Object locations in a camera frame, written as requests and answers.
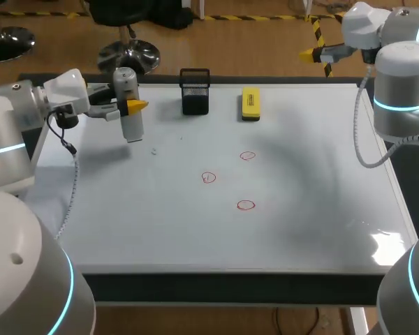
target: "chair base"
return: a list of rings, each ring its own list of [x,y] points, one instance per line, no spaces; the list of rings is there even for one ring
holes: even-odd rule
[[[98,67],[103,73],[113,73],[116,68],[132,68],[145,75],[160,64],[160,52],[149,42],[131,40],[128,45],[118,41],[104,47],[98,56]]]
[[[0,62],[26,54],[36,44],[34,35],[25,28],[5,27],[0,31]]]

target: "floor tape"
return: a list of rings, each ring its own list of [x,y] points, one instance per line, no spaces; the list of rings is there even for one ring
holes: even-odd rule
[[[42,16],[61,16],[61,17],[86,17],[83,12],[6,12],[0,11],[2,16],[11,17],[42,17]],[[318,19],[334,19],[337,15],[316,15]],[[275,21],[275,20],[305,20],[304,15],[207,15],[204,17],[205,21]]]
[[[314,29],[316,43],[319,47],[325,47],[326,43],[324,42],[323,35],[321,35],[320,28],[320,19],[314,16],[310,17],[310,22],[312,23],[312,28]],[[324,74],[326,77],[333,77],[332,67],[329,63],[323,63]]]
[[[42,17],[42,16],[61,16],[73,19],[74,17],[86,17],[88,16],[83,12],[4,12],[0,11],[1,16],[8,17]]]

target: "whiteboard eraser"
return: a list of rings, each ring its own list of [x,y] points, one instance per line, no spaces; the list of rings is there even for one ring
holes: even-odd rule
[[[242,89],[242,120],[259,121],[260,97],[259,88],[244,87]]]

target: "red circle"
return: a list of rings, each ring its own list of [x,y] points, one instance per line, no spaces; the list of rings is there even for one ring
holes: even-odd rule
[[[202,173],[202,179],[205,184],[210,184],[216,180],[216,175],[212,172],[204,172]]]
[[[250,161],[251,159],[256,157],[256,154],[252,151],[244,151],[239,155],[244,161]]]
[[[253,209],[256,207],[256,204],[250,200],[240,200],[237,203],[237,208],[241,211],[249,211],[250,209]]]

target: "whiteboard surface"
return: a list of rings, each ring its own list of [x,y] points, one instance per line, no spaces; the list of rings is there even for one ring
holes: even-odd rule
[[[242,85],[212,85],[199,117],[182,115],[175,85],[142,85],[145,137],[132,144],[119,121],[80,117],[66,132],[81,166],[60,240],[80,271],[382,274],[397,261],[416,234],[391,164],[355,157],[357,87],[257,86],[258,122],[240,121]],[[359,122],[377,161],[365,92]],[[25,202],[53,234],[73,175],[49,133]]]

